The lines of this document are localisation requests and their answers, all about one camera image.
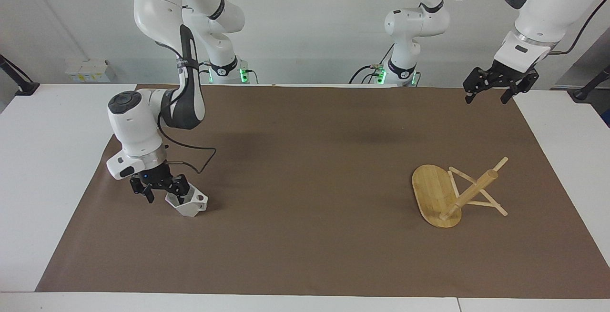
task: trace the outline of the black stand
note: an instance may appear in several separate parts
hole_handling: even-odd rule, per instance
[[[595,76],[595,78],[593,78],[593,80],[591,80],[591,82],[589,82],[586,86],[573,92],[572,96],[574,97],[574,99],[577,100],[585,100],[588,97],[589,93],[593,91],[593,89],[595,89],[597,86],[599,86],[599,84],[608,79],[610,79],[610,65],[608,65],[606,69],[602,70],[601,73]]]
[[[32,95],[38,89],[40,84],[38,82],[27,82],[21,75],[19,75],[13,67],[7,62],[6,58],[0,54],[0,68],[13,79],[19,86],[19,91],[15,93],[16,96]]]

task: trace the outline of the wooden cylinder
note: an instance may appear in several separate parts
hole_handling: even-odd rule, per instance
[[[487,186],[489,186],[491,182],[494,182],[494,180],[497,178],[497,171],[494,171],[493,169],[486,171],[483,175],[481,175],[481,177],[479,177],[479,180],[477,180],[477,182],[473,183],[470,187],[468,187],[468,189],[464,191],[464,193],[461,193],[461,195],[457,197],[455,204],[451,206],[451,208],[449,208],[447,212],[440,214],[440,219],[443,221],[449,219],[449,217],[451,217],[451,215],[454,214],[458,209],[462,208],[464,205],[466,205],[468,201],[471,201],[474,197],[476,197],[477,194],[479,194],[479,192],[481,191],[481,189],[485,189]]]

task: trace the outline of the black joint cap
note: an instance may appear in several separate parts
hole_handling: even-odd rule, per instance
[[[108,102],[108,109],[113,114],[124,114],[131,110],[142,101],[142,95],[135,91],[127,91],[116,94],[111,101]]]

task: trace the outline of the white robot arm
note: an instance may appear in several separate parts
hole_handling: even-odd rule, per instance
[[[538,79],[534,66],[544,60],[566,35],[570,25],[595,0],[505,0],[519,10],[514,29],[508,32],[488,70],[475,68],[464,82],[466,102],[492,87],[508,87],[501,101],[507,103],[528,92]]]
[[[450,17],[444,0],[420,0],[418,8],[404,8],[386,17],[386,32],[394,40],[392,56],[384,62],[384,82],[409,86],[415,73],[420,45],[416,37],[443,34]]]
[[[190,25],[202,32],[202,37],[213,32],[241,30],[244,13],[226,0],[184,1],[189,9],[183,9],[183,0],[133,0],[133,15],[140,30],[176,54],[180,86],[123,92],[111,99],[108,116],[122,150],[106,165],[117,180],[130,177],[133,192],[145,195],[150,203],[154,200],[152,190],[163,189],[168,192],[166,201],[183,215],[194,216],[205,210],[207,197],[189,184],[184,175],[174,177],[170,173],[165,145],[157,130],[162,124],[191,130],[205,116],[200,64],[191,28],[183,21],[183,10],[189,14]],[[224,44],[228,45],[222,51],[211,48],[209,54],[213,60],[228,58],[231,53],[233,61],[231,42],[227,39]]]

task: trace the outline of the wooden object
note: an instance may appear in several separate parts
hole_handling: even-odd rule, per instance
[[[464,205],[493,207],[503,216],[508,212],[485,191],[485,188],[498,178],[498,171],[508,158],[503,158],[493,169],[486,171],[478,180],[474,180],[462,171],[449,167],[449,171],[426,164],[413,173],[412,184],[421,216],[439,228],[454,227],[462,219]],[[458,192],[453,174],[472,183],[463,193]],[[488,201],[473,201],[481,193]]]

